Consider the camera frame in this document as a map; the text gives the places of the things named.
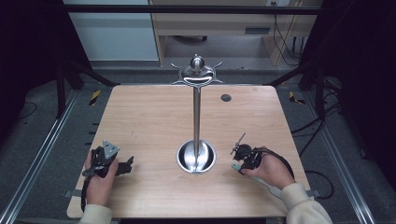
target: circular hole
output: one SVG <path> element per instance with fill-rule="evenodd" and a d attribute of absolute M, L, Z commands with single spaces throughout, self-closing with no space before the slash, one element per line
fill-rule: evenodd
<path fill-rule="evenodd" d="M 224 102 L 230 102 L 231 99 L 232 99 L 231 95 L 229 95 L 229 94 L 222 94 L 221 95 L 221 100 L 224 101 Z"/>

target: human hand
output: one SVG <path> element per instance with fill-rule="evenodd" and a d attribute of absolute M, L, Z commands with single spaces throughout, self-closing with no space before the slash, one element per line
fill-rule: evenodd
<path fill-rule="evenodd" d="M 85 160 L 85 169 L 91 167 L 92 153 L 88 153 L 87 160 Z M 119 161 L 115 159 L 111 162 L 110 167 L 105 178 L 99 175 L 94 175 L 91 178 L 90 185 L 87 188 L 87 204 L 97 204 L 106 206 L 108 199 L 113 189 L 113 182 L 116 172 L 119 168 Z"/>
<path fill-rule="evenodd" d="M 286 165 L 278 158 L 268 153 L 262 154 L 262 163 L 258 168 L 254 170 L 243 169 L 241 172 L 244 175 L 258 177 L 269 185 L 279 189 L 283 189 L 295 183 Z"/>

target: white sleeve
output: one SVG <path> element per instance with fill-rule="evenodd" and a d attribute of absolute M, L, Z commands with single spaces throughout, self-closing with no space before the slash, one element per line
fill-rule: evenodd
<path fill-rule="evenodd" d="M 294 183 L 282 189 L 281 198 L 288 208 L 289 224 L 332 223 L 323 206 L 309 199 L 302 184 Z"/>
<path fill-rule="evenodd" d="M 111 209 L 102 205 L 87 204 L 78 224 L 109 224 L 111 217 Z"/>

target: wooden table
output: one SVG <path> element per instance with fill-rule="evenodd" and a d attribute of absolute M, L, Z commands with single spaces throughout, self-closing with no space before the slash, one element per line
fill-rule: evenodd
<path fill-rule="evenodd" d="M 193 138 L 193 88 L 117 86 L 107 103 L 92 148 L 106 139 L 120 147 L 119 161 L 134 156 L 133 171 L 117 176 L 109 207 L 114 217 L 283 217 L 284 204 L 268 189 L 233 168 L 230 152 L 241 144 L 267 146 L 290 163 L 309 189 L 276 90 L 269 86 L 202 88 L 201 139 L 217 153 L 214 167 L 190 175 L 177 164 L 177 149 Z M 232 97 L 223 102 L 222 94 Z M 76 189 L 82 189 L 83 177 Z M 81 217 L 79 198 L 67 209 Z"/>

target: black strap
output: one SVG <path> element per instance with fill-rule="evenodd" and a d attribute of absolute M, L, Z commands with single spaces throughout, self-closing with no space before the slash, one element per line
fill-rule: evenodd
<path fill-rule="evenodd" d="M 82 212 L 85 211 L 85 205 L 87 204 L 86 198 L 87 198 L 87 189 L 88 186 L 90 185 L 91 177 L 87 176 L 84 180 L 84 185 L 82 186 L 82 191 L 81 191 L 81 210 Z"/>
<path fill-rule="evenodd" d="M 294 179 L 294 172 L 293 172 L 293 170 L 291 169 L 291 166 L 290 166 L 289 162 L 288 162 L 285 158 L 283 158 L 282 156 L 279 156 L 279 155 L 278 155 L 277 153 L 275 153 L 273 150 L 268 149 L 268 148 L 261 147 L 261 148 L 254 148 L 254 149 L 262 150 L 263 153 L 268 153 L 268 154 L 273 155 L 273 156 L 275 156 L 276 158 L 278 158 L 280 161 L 283 162 L 283 164 L 285 164 L 286 168 L 288 168 L 289 173 L 291 174 L 291 176 L 292 176 L 293 179 Z"/>

